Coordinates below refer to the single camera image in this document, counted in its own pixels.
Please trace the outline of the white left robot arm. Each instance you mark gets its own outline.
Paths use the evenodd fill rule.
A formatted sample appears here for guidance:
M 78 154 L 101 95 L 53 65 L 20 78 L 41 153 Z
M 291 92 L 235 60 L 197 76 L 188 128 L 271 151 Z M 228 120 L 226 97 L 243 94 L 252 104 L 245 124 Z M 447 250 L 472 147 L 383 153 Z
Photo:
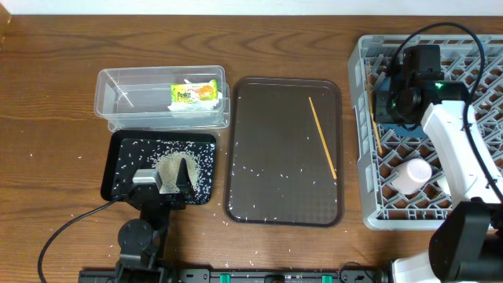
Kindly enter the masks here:
M 176 193 L 161 193 L 162 179 L 157 169 L 139 169 L 131 184 L 121 190 L 123 201 L 140 211 L 137 219 L 126 222 L 119 230 L 119 261 L 112 281 L 171 283 L 178 273 L 163 259 L 173 210 L 185 209 L 195 199 L 195 190 L 189 177 L 185 159 L 181 159 L 176 172 Z

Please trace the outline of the pile of rice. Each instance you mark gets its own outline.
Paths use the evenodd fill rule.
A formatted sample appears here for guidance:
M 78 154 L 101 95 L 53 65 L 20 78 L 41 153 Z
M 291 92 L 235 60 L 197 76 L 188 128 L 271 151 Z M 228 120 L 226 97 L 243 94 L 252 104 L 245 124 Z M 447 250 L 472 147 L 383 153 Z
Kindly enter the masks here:
M 198 164 L 196 156 L 192 152 L 172 152 L 159 156 L 153 161 L 153 167 L 158 170 L 162 180 L 161 194 L 179 192 L 176 181 L 182 159 L 186 161 L 189 179 L 193 188 L 197 193 L 200 191 L 198 182 L 201 166 Z

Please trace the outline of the white napkin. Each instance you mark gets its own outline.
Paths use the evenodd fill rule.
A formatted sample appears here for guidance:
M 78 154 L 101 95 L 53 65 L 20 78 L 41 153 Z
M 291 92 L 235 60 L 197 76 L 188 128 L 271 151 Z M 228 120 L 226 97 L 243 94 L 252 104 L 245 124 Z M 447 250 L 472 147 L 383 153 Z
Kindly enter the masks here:
M 215 106 L 220 103 L 221 94 L 218 91 L 218 98 L 213 101 L 200 101 L 194 104 L 184 104 L 179 102 L 171 101 L 171 104 L 167 107 L 171 112 L 196 112 L 196 111 L 206 111 L 212 110 Z

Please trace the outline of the pink cup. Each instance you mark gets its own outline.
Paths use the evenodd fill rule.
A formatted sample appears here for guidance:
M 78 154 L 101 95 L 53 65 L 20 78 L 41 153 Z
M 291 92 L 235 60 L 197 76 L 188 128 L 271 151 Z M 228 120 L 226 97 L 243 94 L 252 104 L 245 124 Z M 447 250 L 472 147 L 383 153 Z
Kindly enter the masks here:
M 425 160 L 415 158 L 398 165 L 394 170 L 397 177 L 391 182 L 393 188 L 404 195 L 414 194 L 431 178 L 432 169 Z

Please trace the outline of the yellow green snack wrapper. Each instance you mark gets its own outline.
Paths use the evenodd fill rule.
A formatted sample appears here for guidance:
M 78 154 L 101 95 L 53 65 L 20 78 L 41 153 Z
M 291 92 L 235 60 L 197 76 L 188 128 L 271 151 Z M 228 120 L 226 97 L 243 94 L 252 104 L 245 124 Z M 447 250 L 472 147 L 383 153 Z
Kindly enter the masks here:
M 184 104 L 213 101 L 218 98 L 218 84 L 215 79 L 207 83 L 185 83 L 171 85 L 171 100 Z

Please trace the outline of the dark blue plate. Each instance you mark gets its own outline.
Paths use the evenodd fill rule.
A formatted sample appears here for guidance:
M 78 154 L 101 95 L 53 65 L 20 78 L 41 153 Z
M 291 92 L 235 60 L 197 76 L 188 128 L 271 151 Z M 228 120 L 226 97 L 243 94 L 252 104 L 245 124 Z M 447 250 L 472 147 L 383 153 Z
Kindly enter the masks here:
M 413 129 L 412 131 L 408 131 L 406 128 L 399 126 L 398 124 L 379 122 L 377 120 L 377 118 L 376 118 L 377 100 L 382 97 L 388 98 L 388 91 L 389 91 L 390 83 L 391 83 L 391 79 L 389 77 L 384 77 L 383 81 L 380 84 L 376 84 L 374 86 L 373 102 L 372 102 L 372 107 L 373 107 L 372 117 L 373 117 L 374 121 L 376 122 L 376 125 L 381 126 L 382 128 L 384 128 L 385 131 L 393 130 L 395 132 L 395 135 L 400 136 L 400 137 L 426 138 L 427 135 L 423 132 L 423 129 L 421 126 L 418 126 L 417 128 Z

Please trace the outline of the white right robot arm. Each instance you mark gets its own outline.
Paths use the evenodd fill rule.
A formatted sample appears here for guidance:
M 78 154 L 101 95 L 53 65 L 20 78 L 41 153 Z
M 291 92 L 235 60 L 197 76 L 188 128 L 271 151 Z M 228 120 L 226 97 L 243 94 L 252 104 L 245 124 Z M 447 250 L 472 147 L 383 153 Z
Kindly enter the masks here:
M 392 63 L 388 90 L 376 91 L 373 118 L 431 140 L 450 188 L 453 210 L 428 250 L 396 259 L 376 282 L 495 282 L 502 279 L 502 177 L 472 111 L 472 91 L 446 81 L 440 48 L 412 46 Z

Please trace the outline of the white green cup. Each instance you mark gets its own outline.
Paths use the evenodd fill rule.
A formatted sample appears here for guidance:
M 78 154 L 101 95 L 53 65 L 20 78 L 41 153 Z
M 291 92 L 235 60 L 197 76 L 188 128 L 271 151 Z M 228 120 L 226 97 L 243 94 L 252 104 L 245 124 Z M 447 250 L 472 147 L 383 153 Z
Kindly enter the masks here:
M 448 185 L 448 182 L 446 180 L 446 176 L 443 175 L 441 178 L 437 179 L 437 185 L 441 189 L 442 192 L 444 192 L 446 195 L 451 195 L 450 193 L 450 187 Z

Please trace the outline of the wooden chopstick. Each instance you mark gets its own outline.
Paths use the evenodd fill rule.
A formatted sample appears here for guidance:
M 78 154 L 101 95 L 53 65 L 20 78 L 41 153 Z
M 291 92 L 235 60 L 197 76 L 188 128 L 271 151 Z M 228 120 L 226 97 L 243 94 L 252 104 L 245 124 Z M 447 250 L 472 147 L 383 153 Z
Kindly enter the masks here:
M 379 134 L 378 126 L 377 126 L 376 121 L 374 119 L 373 85 L 371 84 L 371 79 L 370 79 L 369 75 L 366 77 L 366 91 L 367 91 L 367 94 L 369 96 L 369 111 L 370 111 L 370 118 L 371 118 L 372 126 L 373 126 L 373 133 L 374 133 L 375 138 L 376 138 L 376 148 L 377 148 L 378 154 L 382 155 L 383 154 L 383 149 L 382 149 L 382 145 L 381 145 L 381 142 L 380 142 L 380 134 Z
M 329 165 L 329 170 L 330 170 L 330 172 L 332 174 L 333 179 L 337 180 L 337 174 L 336 174 L 336 170 L 335 170 L 335 167 L 333 165 L 333 162 L 332 162 L 332 157 L 330 155 L 329 148 L 327 146 L 327 143 L 326 143 L 326 140 L 325 140 L 325 136 L 324 136 L 324 133 L 323 133 L 323 130 L 321 128 L 321 124 L 320 124 L 320 121 L 319 121 L 319 118 L 318 118 L 318 114 L 317 114 L 316 108 L 314 107 L 314 103 L 313 103 L 313 100 L 312 100 L 311 96 L 308 97 L 308 100 L 310 102 L 310 108 L 311 108 L 311 111 L 312 111 L 312 114 L 313 114 L 313 117 L 314 117 L 314 122 L 316 124 L 316 127 L 318 129 L 318 133 L 319 133 L 319 137 L 321 139 L 321 144 L 322 144 L 324 152 L 325 152 L 325 157 L 326 157 L 328 165 Z

